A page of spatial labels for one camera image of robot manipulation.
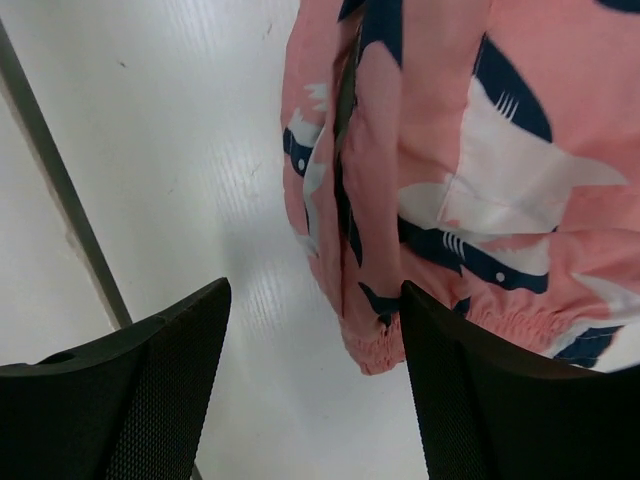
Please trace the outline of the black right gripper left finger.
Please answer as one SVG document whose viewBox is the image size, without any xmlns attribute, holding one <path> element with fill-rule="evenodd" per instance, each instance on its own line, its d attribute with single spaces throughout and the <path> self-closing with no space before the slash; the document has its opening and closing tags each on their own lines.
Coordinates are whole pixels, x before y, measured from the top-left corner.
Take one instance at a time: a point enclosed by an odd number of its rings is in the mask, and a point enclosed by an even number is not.
<svg viewBox="0 0 640 480">
<path fill-rule="evenodd" d="M 231 299 L 218 279 L 97 340 L 3 366 L 2 477 L 190 478 Z"/>
</svg>

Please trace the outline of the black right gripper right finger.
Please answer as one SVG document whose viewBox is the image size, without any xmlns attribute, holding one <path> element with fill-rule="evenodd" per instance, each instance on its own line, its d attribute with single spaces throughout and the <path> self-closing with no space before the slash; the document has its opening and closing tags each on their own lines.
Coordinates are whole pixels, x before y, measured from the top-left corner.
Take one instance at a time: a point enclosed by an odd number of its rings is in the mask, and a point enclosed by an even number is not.
<svg viewBox="0 0 640 480">
<path fill-rule="evenodd" d="M 639 370 L 599 373 L 520 348 L 412 282 L 400 322 L 432 479 L 635 479 Z"/>
</svg>

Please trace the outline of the pink shark print shorts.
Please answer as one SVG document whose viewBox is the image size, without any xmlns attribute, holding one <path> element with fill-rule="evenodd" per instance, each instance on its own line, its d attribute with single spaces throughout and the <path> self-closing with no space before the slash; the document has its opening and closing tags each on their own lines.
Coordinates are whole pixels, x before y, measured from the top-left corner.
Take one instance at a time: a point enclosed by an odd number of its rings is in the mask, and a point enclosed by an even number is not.
<svg viewBox="0 0 640 480">
<path fill-rule="evenodd" d="M 639 319 L 635 1 L 304 1 L 287 216 L 362 373 L 400 291 L 588 369 Z"/>
</svg>

